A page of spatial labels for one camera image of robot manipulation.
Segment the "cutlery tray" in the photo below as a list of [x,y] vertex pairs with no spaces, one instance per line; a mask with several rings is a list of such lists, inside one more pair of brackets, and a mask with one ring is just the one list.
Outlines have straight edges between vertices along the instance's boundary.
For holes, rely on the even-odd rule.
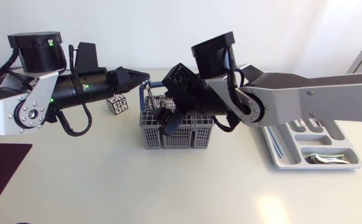
[[[272,160],[279,169],[356,169],[362,162],[334,121],[304,119],[261,128]],[[311,154],[343,154],[350,164],[309,163]]]

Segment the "white wall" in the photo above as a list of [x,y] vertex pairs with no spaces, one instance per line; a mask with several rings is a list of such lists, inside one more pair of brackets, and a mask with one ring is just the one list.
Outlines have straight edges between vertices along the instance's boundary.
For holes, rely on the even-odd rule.
[[228,31],[238,63],[316,77],[343,74],[362,48],[362,0],[0,0],[0,66],[7,35],[57,30],[63,48],[97,44],[109,69],[195,68],[191,46]]

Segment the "white table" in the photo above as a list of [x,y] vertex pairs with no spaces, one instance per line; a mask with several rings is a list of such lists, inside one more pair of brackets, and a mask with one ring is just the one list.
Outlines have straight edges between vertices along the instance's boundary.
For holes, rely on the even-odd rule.
[[[260,130],[242,124],[214,127],[208,149],[147,150],[138,89],[125,97],[116,116],[88,104],[82,137],[59,123],[0,136],[33,144],[0,196],[0,223],[362,223],[362,169],[278,170]],[[64,113],[86,126],[81,107]],[[339,124],[362,159],[362,123]]]

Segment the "dishwasher cutlery basket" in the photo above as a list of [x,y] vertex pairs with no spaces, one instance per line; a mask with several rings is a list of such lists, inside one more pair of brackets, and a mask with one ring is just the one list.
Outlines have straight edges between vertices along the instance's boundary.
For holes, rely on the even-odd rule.
[[[161,82],[152,83],[151,88],[162,87]],[[139,124],[147,149],[206,149],[210,140],[211,129],[214,125],[212,116],[209,115],[187,115],[181,125],[170,136],[164,136],[159,132],[160,125],[155,120],[152,106],[148,96],[144,97],[144,89],[140,86],[139,100],[141,115]],[[171,97],[165,95],[154,96],[156,105],[164,106],[172,111],[175,104]]]

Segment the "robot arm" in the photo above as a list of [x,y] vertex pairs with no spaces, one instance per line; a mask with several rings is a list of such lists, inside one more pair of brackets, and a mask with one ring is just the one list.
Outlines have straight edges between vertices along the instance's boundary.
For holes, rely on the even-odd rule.
[[[175,113],[159,113],[163,134],[170,135],[186,114],[226,115],[232,131],[242,122],[261,127],[300,118],[362,121],[362,74],[304,78],[288,73],[262,72],[252,65],[235,68],[232,32],[192,47],[199,74],[181,63],[163,79]],[[239,72],[247,84],[235,81]]]
[[[60,75],[66,63],[59,32],[14,34],[9,40],[11,47],[20,52],[23,68],[9,71],[11,63],[6,63],[0,69],[5,76],[0,84],[0,135],[33,133],[45,122],[54,123],[58,118],[69,135],[80,136],[91,126],[86,103],[128,92],[149,79],[147,73],[123,67],[112,71],[99,67],[95,44],[83,42],[78,46],[74,66],[75,49],[70,46],[71,74]],[[35,82],[33,88],[26,83],[28,78]],[[88,117],[88,127],[80,133],[70,128],[61,112],[77,105],[84,107]]]

